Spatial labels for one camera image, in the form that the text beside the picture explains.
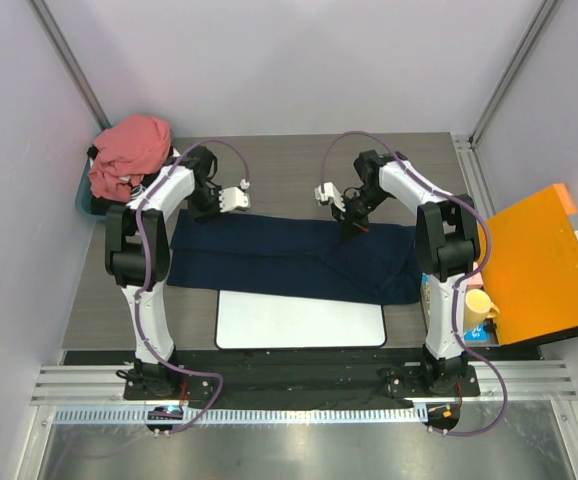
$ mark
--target white wall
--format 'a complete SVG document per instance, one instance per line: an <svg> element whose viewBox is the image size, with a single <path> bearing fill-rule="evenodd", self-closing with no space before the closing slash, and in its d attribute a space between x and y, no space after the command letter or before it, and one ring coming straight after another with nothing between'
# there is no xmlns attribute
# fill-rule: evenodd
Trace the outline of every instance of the white wall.
<svg viewBox="0 0 578 480"><path fill-rule="evenodd" d="M74 196L95 133L27 3L0 0L0 479L67 325L92 228Z"/></svg>
<svg viewBox="0 0 578 480"><path fill-rule="evenodd" d="M539 0L48 0L112 123L470 132Z"/></svg>
<svg viewBox="0 0 578 480"><path fill-rule="evenodd" d="M578 1L562 2L480 153L498 208L554 182L565 182L578 205ZM578 339L547 351L565 359L578 390Z"/></svg>

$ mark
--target pink cloth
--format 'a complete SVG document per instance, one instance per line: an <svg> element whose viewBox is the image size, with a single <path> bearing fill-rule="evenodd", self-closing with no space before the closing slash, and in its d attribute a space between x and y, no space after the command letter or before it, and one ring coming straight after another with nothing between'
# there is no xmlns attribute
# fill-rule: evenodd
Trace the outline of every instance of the pink cloth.
<svg viewBox="0 0 578 480"><path fill-rule="evenodd" d="M95 197L128 202L143 175L155 173L167 159L171 131L164 120L130 115L96 137L98 155L89 170Z"/></svg>

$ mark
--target white backdrop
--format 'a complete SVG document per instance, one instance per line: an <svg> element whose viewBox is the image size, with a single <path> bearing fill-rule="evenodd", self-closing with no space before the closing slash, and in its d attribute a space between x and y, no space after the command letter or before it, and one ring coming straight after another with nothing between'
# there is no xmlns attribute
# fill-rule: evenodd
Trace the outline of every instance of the white backdrop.
<svg viewBox="0 0 578 480"><path fill-rule="evenodd" d="M469 133L539 0L47 0L112 123Z"/></svg>
<svg viewBox="0 0 578 480"><path fill-rule="evenodd" d="M97 133L27 3L0 0L0 480L67 328L93 229L74 199Z"/></svg>

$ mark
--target cable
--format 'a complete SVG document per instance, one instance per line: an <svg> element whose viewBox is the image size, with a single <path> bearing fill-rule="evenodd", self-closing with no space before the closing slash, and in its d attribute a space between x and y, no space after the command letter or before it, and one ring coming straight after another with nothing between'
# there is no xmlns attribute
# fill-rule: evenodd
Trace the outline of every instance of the cable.
<svg viewBox="0 0 578 480"><path fill-rule="evenodd" d="M233 145L231 145L228 142L225 142L224 140L220 140L217 138L209 138L209 139L201 140L201 141L196 142L193 145L187 147L182 152L182 154L178 157L178 159L173 163L173 165L171 167L172 170L174 168L176 168L180 164L180 162L182 162L187 157L187 155L189 154L189 152L191 152L191 150L193 150L194 148L200 147L201 145L204 145L204 144L209 143L209 142L220 143L222 145L225 145L225 146L229 147L231 150L233 150L236 153L236 155L238 155L238 157L240 157L240 160L242 160L242 163L245 167L245 181L247 183L249 183L249 164L247 163L247 160L245 159L245 157L238 151L238 149L236 147L234 147ZM147 339L147 337L145 335L144 330L142 329L142 323L140 320L140 300L141 300L141 295L148 290L149 285L151 283L151 263L152 263L151 249L149 247L149 239L147 238L147 234L145 232L145 227L142 223L142 211L145 208L145 206L147 205L147 203L149 202L149 200L151 199L151 197L158 191L158 189L160 189L162 187L162 185L165 184L165 182L167 180L169 180L169 177L165 176L158 183L156 183L153 186L153 188L149 189L149 191L147 192L145 197L138 204L138 208L136 209L136 225L138 227L138 232L140 234L140 240L142 241L142 246L143 246L143 250L144 250L144 254L145 254L145 281L142 284L142 287L140 287L136 291L136 293L134 294L134 318L135 318L135 324L136 324L136 331L138 332L138 336L140 337L140 340L144 343L144 345L147 348L147 350L149 351L149 353L151 353L151 355L153 355L154 358L156 360L158 360L158 362L160 362L162 365L164 365L168 369L173 370L174 372L182 373L183 375L204 377L204 378L215 378L218 380L218 386L216 388L216 391L214 392L211 399L204 406L204 408L202 408L202 410L200 410L200 412L198 412L198 414L195 417L193 417L191 420L189 420L187 423L184 423L184 424L179 425L175 428L172 428L170 430L170 433L173 434L173 433L182 432L182 431L188 429L193 424L198 422L198 420L200 420L205 413L207 413L207 411L216 402L216 400L218 399L218 396L220 395L220 392L222 391L224 378L219 373L197 372L195 370L189 370L186 368L182 368L178 365L173 365L173 364L169 363L151 345L151 343L149 342L149 339Z"/></svg>
<svg viewBox="0 0 578 480"><path fill-rule="evenodd" d="M408 169L407 166L405 165L405 163L400 158L400 156L393 149L393 147L391 147L388 143L386 143L380 137L378 137L377 135L373 135L371 133L368 133L368 132L363 132L361 130L351 130L349 132L345 132L345 133L338 135L333 140L333 142L331 142L331 145L329 145L329 148L327 148L327 151L325 152L325 156L323 157L322 163L320 165L320 190L323 193L324 193L324 188L325 188L324 187L324 185L325 185L325 167L327 164L327 158L329 157L329 154L330 154L333 146L336 143L338 143L338 141L343 139L344 137L348 137L350 135L361 135L361 136L364 136L367 138L371 138L372 140L378 142L380 145L382 145L387 150L387 152L389 152L389 155L391 155L391 157L398 163L400 168L403 169L403 171L407 174L407 176L409 176L409 178L411 178L414 182L416 182L419 186L421 186L425 191L427 191L429 193L433 193L433 194L435 194L441 198L444 198L445 200L448 200L450 202L453 202L456 205L459 205L462 208L464 208L465 210L467 210L467 212L469 212L471 215L473 215L473 217L476 219L476 221L482 227L482 230L485 234L485 247L486 247L485 248L485 255L484 255L482 262L478 265L478 267L476 267L473 271L464 274L462 277L460 277L458 280L456 280L456 283L454 283L454 285L453 285L454 293L453 293L452 300L451 300L451 328L453 329L453 334L454 334L454 337L456 338L456 341L458 342L458 345L460 345L460 347L465 352L467 352L468 355L472 356L476 360L480 360L485 365L487 365L491 369L491 371L494 373L494 375L498 378L498 381L500 382L500 387L502 389L502 408L500 409L500 413L493 420L493 422L491 422L489 425L487 425L486 427L483 427L481 429L474 430L472 432L451 432L451 431L445 432L445 431L442 431L439 429L434 429L434 431L436 431L438 433L442 433L443 435L446 434L446 435L450 435L453 437L471 437L471 436L486 433L489 430L491 430L492 428L495 428L502 421L505 414L507 413L507 406L509 404L509 394L507 392L507 385L505 384L505 381L502 378L502 375L500 374L500 372L498 371L496 366L490 360L486 359L485 357L483 357L479 353L477 353L477 352L473 351L471 348L469 348L465 344L462 337L458 334L458 331L459 331L458 330L458 286L462 282L464 282L465 280L480 273L480 271L482 271L482 269L485 267L485 265L487 265L487 262L489 261L489 257L491 256L491 233L489 232L489 228L487 227L487 222L485 221L484 218L482 218L482 216L471 205L465 203L463 200L460 200L459 198L456 198L451 194L443 192L442 190L436 190L435 188L432 188L431 186L429 186L423 178L419 177L418 175L413 173L410 169Z"/></svg>
<svg viewBox="0 0 578 480"><path fill-rule="evenodd" d="M208 138L205 140L201 140L201 141L198 141L198 142L194 143L193 145L187 147L180 154L180 156L176 159L176 161L173 162L173 164L171 164L171 170L177 168L184 161L184 159L187 157L189 152L191 152L191 150L193 150L194 148L199 147L201 145L204 145L206 143L209 143L209 142L219 143L221 145L225 145L226 147L229 147L231 150L233 150L236 153L236 155L238 155L238 157L242 161L242 164L245 167L245 181L248 184L249 183L249 164L247 163L246 158L242 155L242 153L240 153L240 151L238 151L238 149L236 147L234 147L230 143L225 142L224 140L220 140L218 138ZM214 175L216 174L217 170L218 169L217 169L217 165L216 165ZM142 241L143 251L145 254L145 281L142 284L142 286L134 294L134 318L135 318L136 331L138 332L138 336L140 337L140 340L144 343L144 345L147 348L147 350L149 351L149 353L151 353L156 358L156 360L158 360L158 362L160 362L161 364L163 364L165 367L169 368L170 370L173 370L174 372L182 373L184 375L204 377L204 378L215 378L218 380L218 386L216 388L216 391L214 392L211 399L204 406L204 408L202 410L200 410L200 412L198 412L198 414L195 417L193 417L191 420L189 420L187 423L183 423L182 425L179 425L176 428L172 428L169 431L169 433L173 434L173 433L178 433L178 432L182 432L184 430L187 430L193 424L197 423L198 420L200 420L205 413L207 413L207 411L213 406L213 404L216 402L216 400L218 400L218 397L220 396L220 392L222 392L222 386L224 383L224 378L219 373L197 372L195 370L188 370L186 368L181 368L178 365L173 365L172 363L169 363L166 359L164 359L156 351L156 349L153 347L153 345L151 345L151 343L147 339L145 332L142 328L142 324L140 321L140 299L141 299L141 295L148 290L149 284L151 283L151 263L152 263L151 249L149 247L149 239L147 238L145 228L144 228L144 225L142 223L142 211L143 211L144 207L146 206L146 204L151 199L151 197L167 182L167 180L169 180L169 176L164 176L162 179L160 179L160 181L158 181L158 183L156 183L153 186L153 188L151 188L147 192L147 194L145 195L145 198L142 199L142 201L138 204L138 208L136 210L136 224L138 226L138 232L140 235L140 240ZM73 439L72 439L71 442L67 443L64 451L61 453L60 457L58 458L58 461L57 461L55 467L53 468L53 471L51 473L50 478L52 480L54 478L56 478L56 475L58 474L58 472L61 468L61 465L64 462L67 451L69 451L71 454L78 456L80 458L85 458L85 459L89 459L89 460L101 460L101 459L113 457L114 455L119 454L120 452L124 451L125 449L127 449L128 447L130 447L131 445L136 443L138 440L141 440L142 438L143 438L143 436L138 436L138 437L132 438L131 440L126 442L124 445L122 445L122 446L116 448L115 450L111 451L110 453L106 453L106 454L83 454L81 452L75 452L75 451L73 451L72 445L71 445L71 443L73 442Z"/></svg>

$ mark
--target metal floor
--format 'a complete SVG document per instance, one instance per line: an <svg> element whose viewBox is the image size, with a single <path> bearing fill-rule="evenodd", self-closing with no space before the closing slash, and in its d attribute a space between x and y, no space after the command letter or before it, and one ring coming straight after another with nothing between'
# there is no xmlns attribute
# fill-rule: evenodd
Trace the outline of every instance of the metal floor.
<svg viewBox="0 0 578 480"><path fill-rule="evenodd" d="M465 404L460 430L490 423L497 402ZM443 438L418 423L194 428L145 437L144 426L54 426L40 479L204 480L575 478L551 402L514 402L475 438ZM70 442L71 451L65 451Z"/></svg>
<svg viewBox="0 0 578 480"><path fill-rule="evenodd" d="M334 135L233 137L229 141L247 156L251 167L251 213L287 218L330 220L328 208L316 206L320 161ZM409 157L429 180L453 193L466 192L465 182L448 133L384 134L382 137ZM177 140L181 149L189 141ZM358 185L353 160L364 150L381 151L362 137L345 138L332 151L327 180L338 187ZM242 165L228 149L210 146L219 157L216 180L236 185ZM171 234L176 216L168 225ZM372 221L413 225L414 216L399 202L389 201ZM129 309L120 289L104 268L104 226L96 225L73 304L63 348L133 350L135 338ZM165 286L169 331L178 348L213 349L217 292ZM419 304L384 308L387 347L419 346L425 327Z"/></svg>

